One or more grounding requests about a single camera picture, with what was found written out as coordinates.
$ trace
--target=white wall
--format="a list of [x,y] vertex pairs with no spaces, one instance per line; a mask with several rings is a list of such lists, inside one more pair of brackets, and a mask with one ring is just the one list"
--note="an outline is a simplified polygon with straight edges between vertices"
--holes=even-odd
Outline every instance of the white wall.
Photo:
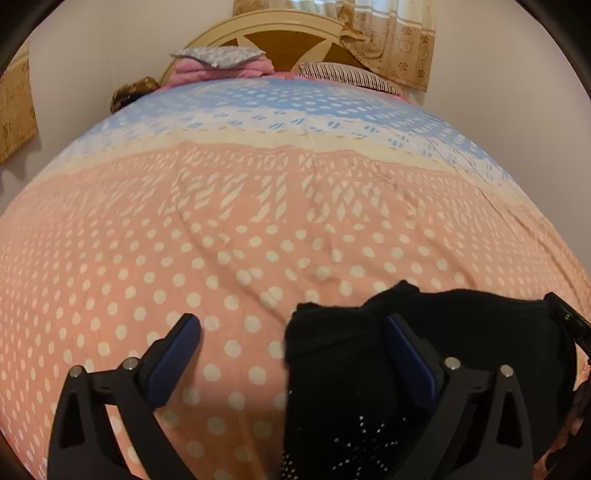
[[[0,212],[118,86],[159,79],[168,53],[230,17],[232,0],[66,0],[30,39],[40,140],[0,166]],[[429,91],[415,94],[508,170],[591,271],[591,102],[514,0],[444,0]]]
[[439,5],[417,100],[511,173],[591,273],[591,100],[578,77],[514,0]]

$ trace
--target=bed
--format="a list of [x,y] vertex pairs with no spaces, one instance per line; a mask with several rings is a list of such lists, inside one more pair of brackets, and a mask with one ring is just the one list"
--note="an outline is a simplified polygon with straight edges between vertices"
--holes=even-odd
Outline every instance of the bed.
[[[188,46],[256,45],[277,70],[359,66],[340,28],[259,11]],[[587,275],[551,223],[422,109],[306,79],[156,92],[77,139],[0,218],[0,430],[45,478],[68,370],[140,356],[191,312],[205,341],[157,419],[197,478],[270,480],[296,304],[359,305],[400,280],[522,299],[555,291],[591,317]]]

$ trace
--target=curtain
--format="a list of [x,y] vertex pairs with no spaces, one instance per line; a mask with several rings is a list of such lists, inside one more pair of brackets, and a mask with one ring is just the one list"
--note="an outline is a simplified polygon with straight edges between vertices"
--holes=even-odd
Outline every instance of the curtain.
[[25,44],[0,77],[0,163],[37,134]]
[[345,47],[369,70],[426,91],[437,0],[235,0],[234,15],[286,8],[337,18]]

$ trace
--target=pink blanket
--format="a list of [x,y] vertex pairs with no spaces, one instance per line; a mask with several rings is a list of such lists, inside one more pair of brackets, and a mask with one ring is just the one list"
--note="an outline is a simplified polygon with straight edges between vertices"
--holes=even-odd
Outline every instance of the pink blanket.
[[206,80],[258,78],[274,72],[271,60],[265,56],[247,61],[235,69],[217,69],[195,59],[182,59],[177,63],[174,73],[161,90]]

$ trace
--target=striped pillow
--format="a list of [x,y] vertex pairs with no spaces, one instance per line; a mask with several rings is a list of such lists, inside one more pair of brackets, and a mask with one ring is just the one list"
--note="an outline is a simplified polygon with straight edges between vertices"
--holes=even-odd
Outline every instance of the striped pillow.
[[300,76],[317,80],[331,80],[355,87],[389,93],[390,95],[405,96],[402,89],[396,89],[394,85],[379,75],[342,63],[329,61],[303,63],[300,65]]

